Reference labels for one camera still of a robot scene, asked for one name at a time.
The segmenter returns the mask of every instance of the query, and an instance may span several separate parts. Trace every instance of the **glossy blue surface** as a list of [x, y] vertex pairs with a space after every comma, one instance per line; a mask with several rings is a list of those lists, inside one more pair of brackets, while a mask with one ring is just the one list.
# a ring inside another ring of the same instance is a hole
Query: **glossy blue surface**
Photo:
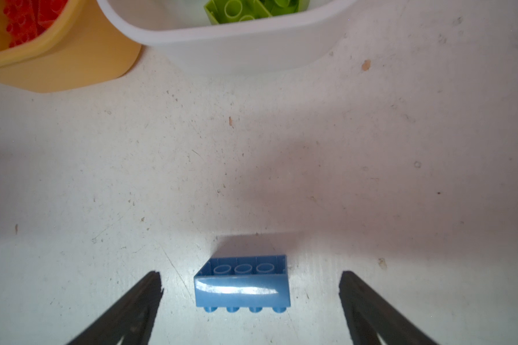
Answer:
[[286, 256], [211, 258], [194, 276], [195, 304], [208, 313], [264, 307], [283, 313], [290, 306]]

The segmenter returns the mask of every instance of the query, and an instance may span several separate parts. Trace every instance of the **white plastic bin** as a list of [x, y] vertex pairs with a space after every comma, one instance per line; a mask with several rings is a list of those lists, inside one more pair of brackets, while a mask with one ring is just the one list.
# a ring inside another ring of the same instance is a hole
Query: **white plastic bin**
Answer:
[[345, 32], [355, 0], [311, 0], [295, 14], [210, 25], [207, 0], [98, 0], [129, 38], [163, 52], [191, 74], [280, 71], [310, 64]]

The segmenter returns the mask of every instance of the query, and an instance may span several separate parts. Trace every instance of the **white container rim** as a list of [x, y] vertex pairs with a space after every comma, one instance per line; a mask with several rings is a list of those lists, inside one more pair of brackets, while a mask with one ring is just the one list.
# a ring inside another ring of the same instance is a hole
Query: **white container rim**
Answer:
[[129, 38], [145, 45], [161, 45], [164, 43], [253, 35], [260, 32], [280, 31], [300, 26], [308, 26], [332, 19], [336, 13], [348, 8], [355, 3], [355, 1], [356, 0], [332, 0], [320, 7], [284, 16], [222, 25], [159, 31], [147, 30], [127, 23], [113, 10], [109, 0], [98, 0], [98, 4], [111, 24]]

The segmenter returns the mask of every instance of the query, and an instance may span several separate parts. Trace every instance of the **orange bin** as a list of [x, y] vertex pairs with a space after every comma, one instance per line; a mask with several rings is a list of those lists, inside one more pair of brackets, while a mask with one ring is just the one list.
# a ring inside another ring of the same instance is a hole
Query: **orange bin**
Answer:
[[0, 83], [34, 92], [96, 84], [123, 75], [141, 45], [119, 32], [96, 0], [68, 0], [54, 24], [37, 38], [8, 48], [0, 0]]

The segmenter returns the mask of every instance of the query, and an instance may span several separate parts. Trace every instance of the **scratched white surface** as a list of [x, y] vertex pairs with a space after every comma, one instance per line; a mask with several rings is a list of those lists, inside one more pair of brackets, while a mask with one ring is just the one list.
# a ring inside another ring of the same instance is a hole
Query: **scratched white surface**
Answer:
[[[195, 307], [227, 242], [288, 254], [287, 313]], [[441, 344], [518, 344], [518, 0], [360, 0], [283, 73], [146, 50], [101, 85], [0, 86], [0, 344], [66, 343], [150, 270], [151, 344], [350, 344], [344, 269]]]

